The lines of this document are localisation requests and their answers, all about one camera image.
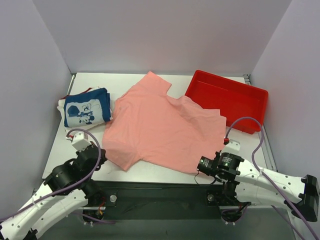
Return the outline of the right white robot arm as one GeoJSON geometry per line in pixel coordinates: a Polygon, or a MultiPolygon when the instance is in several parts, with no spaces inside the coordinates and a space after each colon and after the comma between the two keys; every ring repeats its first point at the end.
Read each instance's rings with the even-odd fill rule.
{"type": "Polygon", "coordinates": [[[317,222],[320,200],[318,179],[312,175],[295,177],[263,167],[228,152],[217,152],[214,159],[201,157],[197,170],[222,182],[222,200],[260,203],[287,208],[308,222],[317,222]]]}

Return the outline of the pink t shirt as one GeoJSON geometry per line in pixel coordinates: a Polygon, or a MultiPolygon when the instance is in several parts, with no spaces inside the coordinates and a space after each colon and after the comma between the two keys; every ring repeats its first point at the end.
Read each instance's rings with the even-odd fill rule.
{"type": "Polygon", "coordinates": [[[115,102],[102,146],[106,157],[127,171],[145,161],[193,174],[201,157],[224,148],[226,118],[187,96],[168,95],[171,84],[149,72],[115,102]]]}

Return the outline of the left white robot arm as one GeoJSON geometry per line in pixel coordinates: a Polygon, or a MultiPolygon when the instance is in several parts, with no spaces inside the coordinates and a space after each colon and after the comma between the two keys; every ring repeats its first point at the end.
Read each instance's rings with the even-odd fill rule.
{"type": "Polygon", "coordinates": [[[76,158],[56,166],[31,199],[13,216],[0,222],[0,238],[38,239],[78,208],[97,205],[103,193],[92,175],[105,161],[106,151],[91,144],[77,151],[76,158]]]}

